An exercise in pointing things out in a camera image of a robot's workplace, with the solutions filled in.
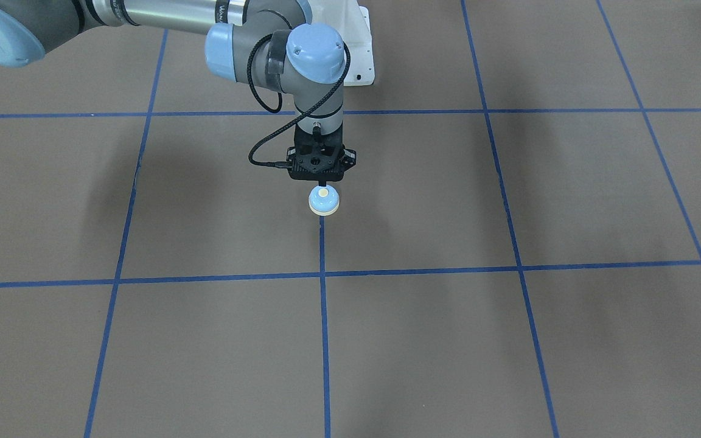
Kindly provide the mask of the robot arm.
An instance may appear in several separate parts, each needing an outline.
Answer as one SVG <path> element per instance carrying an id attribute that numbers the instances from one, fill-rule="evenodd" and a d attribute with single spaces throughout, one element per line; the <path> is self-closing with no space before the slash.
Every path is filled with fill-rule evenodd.
<path id="1" fill-rule="evenodd" d="M 292 96 L 295 118 L 251 147 L 248 160 L 326 186 L 356 165 L 343 144 L 343 83 L 351 50 L 316 23 L 308 1 L 0 1 L 0 66 L 21 68 L 98 27 L 203 34 L 209 71 Z"/>

